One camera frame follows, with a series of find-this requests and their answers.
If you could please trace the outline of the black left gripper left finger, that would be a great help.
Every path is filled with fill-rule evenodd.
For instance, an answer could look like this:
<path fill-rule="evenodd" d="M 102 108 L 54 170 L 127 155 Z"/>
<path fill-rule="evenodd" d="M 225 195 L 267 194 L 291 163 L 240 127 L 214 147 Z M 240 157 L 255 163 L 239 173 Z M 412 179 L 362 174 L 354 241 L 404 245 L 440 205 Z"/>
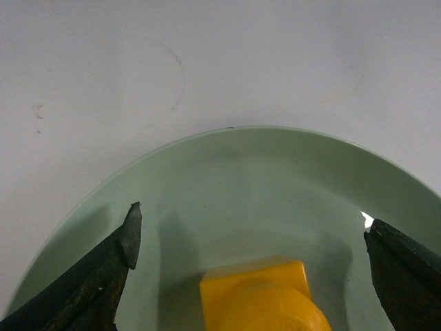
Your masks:
<path fill-rule="evenodd" d="M 141 245 L 141 204 L 42 292 L 1 321 L 2 330 L 115 330 L 116 311 Z"/>

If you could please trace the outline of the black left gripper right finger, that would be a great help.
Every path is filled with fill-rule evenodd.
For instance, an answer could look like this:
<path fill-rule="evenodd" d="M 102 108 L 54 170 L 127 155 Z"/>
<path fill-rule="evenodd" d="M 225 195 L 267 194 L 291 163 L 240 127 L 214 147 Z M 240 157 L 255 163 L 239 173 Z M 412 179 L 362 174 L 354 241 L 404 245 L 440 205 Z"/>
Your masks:
<path fill-rule="evenodd" d="M 440 255 L 376 219 L 364 233 L 371 279 L 395 330 L 440 329 Z"/>

